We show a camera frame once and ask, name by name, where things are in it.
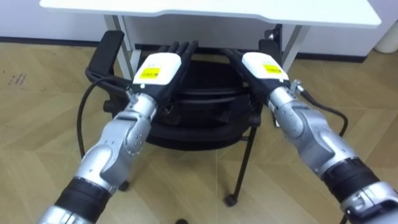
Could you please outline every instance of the black office chair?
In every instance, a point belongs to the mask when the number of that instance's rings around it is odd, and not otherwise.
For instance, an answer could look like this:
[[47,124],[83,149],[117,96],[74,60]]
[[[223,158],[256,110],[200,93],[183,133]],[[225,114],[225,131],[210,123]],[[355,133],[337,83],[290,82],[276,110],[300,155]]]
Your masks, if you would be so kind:
[[[272,55],[279,64],[280,31],[281,26],[277,25],[274,30],[266,31],[266,39],[259,42],[260,51]],[[115,79],[99,84],[109,93],[103,109],[113,116],[126,107],[124,90],[131,83],[115,77],[113,72],[123,37],[121,31],[105,33],[86,69],[91,82],[103,77]],[[261,124],[262,107],[229,64],[192,60],[170,103],[159,108],[147,142],[181,151],[203,151],[247,141],[234,193],[225,198],[227,205],[233,206],[238,201],[256,129]],[[248,128],[249,136],[243,136]],[[125,182],[120,189],[126,190],[128,185]]]

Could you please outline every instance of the white wall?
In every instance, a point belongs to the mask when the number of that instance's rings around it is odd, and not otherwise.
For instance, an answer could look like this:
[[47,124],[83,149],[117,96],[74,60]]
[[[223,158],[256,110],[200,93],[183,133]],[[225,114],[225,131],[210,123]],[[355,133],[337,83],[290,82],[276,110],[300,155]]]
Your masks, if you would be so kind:
[[[106,30],[100,15],[49,11],[39,6],[39,0],[0,1],[0,36],[3,37],[100,40]],[[374,30],[312,27],[301,52],[367,55],[398,20],[397,0],[369,2],[382,19],[380,27]],[[273,27],[254,19],[171,15],[130,17],[126,19],[126,25],[130,27],[128,32],[133,42],[139,44],[169,44],[175,40],[198,39],[202,47],[237,49],[256,49],[263,32]],[[284,45],[291,32],[292,26],[284,27]]]
[[52,12],[39,0],[0,0],[0,37],[100,40],[105,31],[100,15]]
[[[382,19],[377,29],[312,27],[301,52],[316,54],[365,56],[387,30],[398,20],[397,0],[369,1]],[[175,16],[126,19],[131,42],[138,44],[169,44],[175,40],[198,39],[202,47],[257,49],[257,42],[272,24],[255,19]],[[284,26],[283,47],[293,32],[293,26]]]

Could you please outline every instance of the robotic hand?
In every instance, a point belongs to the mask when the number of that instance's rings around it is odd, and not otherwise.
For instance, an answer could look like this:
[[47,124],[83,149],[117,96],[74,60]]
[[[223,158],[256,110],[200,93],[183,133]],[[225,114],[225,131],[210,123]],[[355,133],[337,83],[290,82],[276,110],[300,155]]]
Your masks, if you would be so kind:
[[110,197],[129,177],[134,158],[150,131],[150,122],[166,104],[187,70],[198,42],[163,46],[147,57],[127,90],[126,109],[103,129],[55,205],[38,223],[95,223]]
[[275,114],[300,158],[329,188],[352,224],[398,223],[398,194],[381,182],[325,117],[295,97],[308,94],[270,56],[224,50],[254,94]]

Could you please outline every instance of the desk leg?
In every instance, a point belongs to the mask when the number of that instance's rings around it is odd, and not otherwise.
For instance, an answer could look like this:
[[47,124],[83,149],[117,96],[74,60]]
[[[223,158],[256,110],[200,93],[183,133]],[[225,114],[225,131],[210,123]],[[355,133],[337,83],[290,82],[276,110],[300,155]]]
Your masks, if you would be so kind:
[[[121,30],[119,19],[117,16],[104,16],[106,27],[108,30]],[[126,43],[122,43],[120,50],[118,52],[118,62],[120,65],[120,69],[123,73],[123,78],[130,79],[134,75],[131,65],[129,63],[129,55],[127,54]]]
[[293,34],[287,42],[284,53],[282,54],[282,67],[285,72],[288,72],[290,66],[292,66],[294,59],[307,35],[310,27],[309,26],[295,26]]
[[132,71],[136,73],[138,71],[138,63],[139,59],[141,58],[142,50],[133,50],[130,58],[130,64],[132,67]]
[[129,33],[127,33],[126,23],[124,21],[124,16],[118,16],[120,29],[124,32],[124,43],[126,44],[127,51],[131,51]]

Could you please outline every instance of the black wire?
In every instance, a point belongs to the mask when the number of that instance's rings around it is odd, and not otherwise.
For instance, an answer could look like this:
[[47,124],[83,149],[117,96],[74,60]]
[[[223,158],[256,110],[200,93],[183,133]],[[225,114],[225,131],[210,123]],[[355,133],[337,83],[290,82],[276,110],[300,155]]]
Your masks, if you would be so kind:
[[319,108],[321,108],[321,109],[324,109],[325,111],[328,111],[328,112],[330,112],[330,113],[333,113],[333,114],[339,116],[340,118],[342,118],[342,119],[343,119],[343,127],[341,128],[341,131],[340,131],[339,135],[340,135],[341,137],[343,137],[343,135],[344,135],[344,133],[346,132],[347,127],[348,127],[348,118],[347,118],[347,116],[346,116],[345,114],[343,114],[342,112],[338,111],[338,110],[335,110],[335,109],[333,109],[333,108],[330,108],[330,107],[328,107],[328,106],[325,106],[325,105],[322,105],[322,104],[318,103],[318,102],[309,94],[309,92],[308,92],[307,90],[302,91],[300,94],[301,94],[308,102],[310,102],[312,105],[314,105],[314,106],[316,106],[316,107],[319,107]]
[[101,82],[104,81],[113,81],[113,82],[118,82],[115,80],[113,77],[104,77],[100,78],[99,80],[93,82],[86,90],[85,94],[81,98],[80,105],[79,105],[79,110],[77,112],[77,122],[76,122],[76,130],[77,130],[77,142],[79,144],[79,151],[80,151],[80,156],[83,158],[85,156],[85,147],[83,144],[83,135],[81,133],[81,118],[83,116],[83,110],[86,105],[86,101],[88,96],[90,95],[91,91],[93,91],[94,87],[99,85]]
[[346,224],[348,221],[346,216],[343,216],[343,218],[341,218],[340,224]]

